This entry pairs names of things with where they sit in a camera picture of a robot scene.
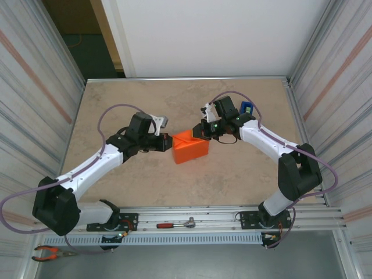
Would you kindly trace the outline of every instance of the gray floor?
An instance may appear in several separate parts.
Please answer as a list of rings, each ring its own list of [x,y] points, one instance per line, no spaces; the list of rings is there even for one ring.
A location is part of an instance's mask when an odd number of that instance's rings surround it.
[[[40,264],[36,278],[345,278],[331,232],[292,232],[278,248],[259,245],[119,247]]]

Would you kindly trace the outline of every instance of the white wall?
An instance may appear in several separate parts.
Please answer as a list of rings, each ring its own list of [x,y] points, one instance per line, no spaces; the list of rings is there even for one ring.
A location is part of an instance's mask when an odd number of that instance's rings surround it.
[[[102,0],[127,77],[287,75],[329,0]]]

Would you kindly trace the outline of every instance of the red stripe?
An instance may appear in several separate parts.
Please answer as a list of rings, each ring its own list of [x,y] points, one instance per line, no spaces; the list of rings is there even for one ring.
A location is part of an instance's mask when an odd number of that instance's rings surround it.
[[[58,104],[57,100],[52,96],[47,87],[42,83],[40,78],[35,74],[27,62],[22,58],[16,48],[8,40],[5,34],[0,30],[0,42],[6,48],[6,50],[14,57],[26,74],[32,79],[36,86],[44,93],[48,100],[53,104],[53,106],[58,110],[58,112],[63,116],[63,118],[69,123],[72,123],[71,117],[65,112],[65,110]]]
[[[328,82],[328,84],[324,87],[320,95],[315,99],[314,103],[311,105],[309,110],[303,116],[303,119],[306,121],[316,106],[320,103],[320,101],[324,98],[324,96],[329,92],[332,86],[336,83],[339,79],[340,75],[345,71],[345,69],[353,62],[355,57],[362,51],[365,45],[369,42],[370,38],[372,37],[372,26],[367,30],[367,32],[362,36],[356,46],[353,48],[349,56],[346,58],[342,66],[338,69],[335,73],[333,78]]]

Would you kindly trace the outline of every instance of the green floor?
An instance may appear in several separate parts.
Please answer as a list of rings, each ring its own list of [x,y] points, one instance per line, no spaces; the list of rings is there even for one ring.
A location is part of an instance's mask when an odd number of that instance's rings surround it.
[[[84,78],[118,78],[102,35],[62,35]]]

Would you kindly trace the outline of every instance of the black mounting plate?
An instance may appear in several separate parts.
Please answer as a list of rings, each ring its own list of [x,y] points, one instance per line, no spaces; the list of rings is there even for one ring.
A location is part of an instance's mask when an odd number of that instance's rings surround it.
[[[132,226],[132,231],[137,231],[137,225],[138,225],[138,213],[120,213],[119,214],[119,225],[113,230],[108,230],[105,228],[105,224],[88,224],[87,225],[87,231],[106,231],[106,232],[112,232],[112,231],[121,231],[121,232],[129,232],[129,226],[128,222],[124,221],[128,220]]]
[[[256,229],[272,229],[277,228],[278,223],[281,222],[283,228],[289,228],[292,221],[291,221],[291,215],[289,214],[289,211],[283,212],[281,216],[278,217],[277,222],[272,227],[264,227],[261,225],[260,217],[259,217],[259,211],[241,211],[239,212],[240,216],[240,223],[242,226],[242,230],[256,230]]]

